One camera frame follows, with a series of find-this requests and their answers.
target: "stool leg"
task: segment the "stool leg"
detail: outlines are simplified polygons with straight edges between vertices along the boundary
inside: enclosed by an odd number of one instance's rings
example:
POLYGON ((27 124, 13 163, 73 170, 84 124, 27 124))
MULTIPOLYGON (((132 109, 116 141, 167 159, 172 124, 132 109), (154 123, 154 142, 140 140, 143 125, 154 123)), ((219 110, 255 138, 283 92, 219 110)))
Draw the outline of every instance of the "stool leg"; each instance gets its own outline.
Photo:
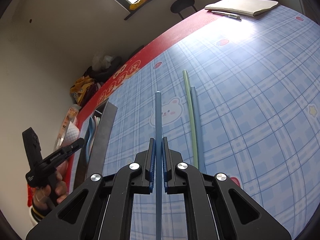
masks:
POLYGON ((178 14, 180 15, 181 19, 184 20, 184 18, 182 17, 181 13, 178 13, 178 14))

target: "blue straw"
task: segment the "blue straw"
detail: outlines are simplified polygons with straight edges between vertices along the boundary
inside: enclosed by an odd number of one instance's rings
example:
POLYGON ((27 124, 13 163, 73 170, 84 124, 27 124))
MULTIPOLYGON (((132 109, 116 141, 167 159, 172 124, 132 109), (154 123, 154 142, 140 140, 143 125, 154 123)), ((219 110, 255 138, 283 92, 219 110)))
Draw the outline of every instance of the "blue straw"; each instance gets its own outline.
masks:
POLYGON ((156 240, 162 229, 162 107, 161 92, 156 92, 156 240))
POLYGON ((193 106, 193 115, 195 117, 199 171, 201 173, 207 173, 204 165, 203 139, 202 139, 200 111, 199 111, 198 98, 196 94, 196 88, 194 86, 191 86, 190 92, 191 92, 191 99, 192 99, 192 106, 193 106))

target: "green straw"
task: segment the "green straw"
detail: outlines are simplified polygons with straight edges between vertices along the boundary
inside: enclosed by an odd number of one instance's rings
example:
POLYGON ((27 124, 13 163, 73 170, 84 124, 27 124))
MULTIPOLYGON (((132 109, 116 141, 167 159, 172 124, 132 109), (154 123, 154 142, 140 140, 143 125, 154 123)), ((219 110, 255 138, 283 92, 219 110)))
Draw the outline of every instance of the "green straw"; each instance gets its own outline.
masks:
POLYGON ((193 115, 193 107, 192 107, 192 100, 191 100, 189 75, 188 75, 188 72, 186 70, 184 70, 182 73, 183 73, 184 84, 186 86, 187 102, 188 102, 188 109, 189 109, 189 116, 190 116, 192 151, 193 151, 193 166, 195 166, 198 169, 199 168, 199 164, 198 164, 196 125, 195 125, 195 117, 193 115))

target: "table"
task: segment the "table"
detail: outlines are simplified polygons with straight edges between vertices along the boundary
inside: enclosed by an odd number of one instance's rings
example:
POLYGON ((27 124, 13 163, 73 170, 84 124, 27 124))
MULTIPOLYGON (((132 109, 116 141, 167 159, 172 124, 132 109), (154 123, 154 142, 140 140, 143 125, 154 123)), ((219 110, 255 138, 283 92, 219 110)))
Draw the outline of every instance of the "table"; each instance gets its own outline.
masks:
MULTIPOLYGON (((295 238, 320 203, 319 37, 317 24, 284 6, 242 21, 199 11, 105 83, 78 116, 81 135, 109 98, 118 111, 103 175, 117 172, 155 136, 159 90, 163 111, 172 113, 163 116, 163 136, 192 164, 186 69, 198 94, 207 173, 233 177, 295 238)), ((182 195, 163 192, 163 239, 187 238, 184 213, 182 195)), ((131 239, 154 233, 155 194, 135 196, 131 239)))

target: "yellow star print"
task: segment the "yellow star print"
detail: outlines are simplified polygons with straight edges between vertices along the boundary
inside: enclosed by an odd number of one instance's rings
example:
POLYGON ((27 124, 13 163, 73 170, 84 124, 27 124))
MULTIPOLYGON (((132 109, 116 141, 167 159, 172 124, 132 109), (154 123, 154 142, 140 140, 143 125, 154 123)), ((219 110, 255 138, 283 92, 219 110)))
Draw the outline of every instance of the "yellow star print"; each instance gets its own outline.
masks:
POLYGON ((309 106, 309 114, 311 114, 314 118, 317 116, 318 111, 316 109, 316 106, 309 106))

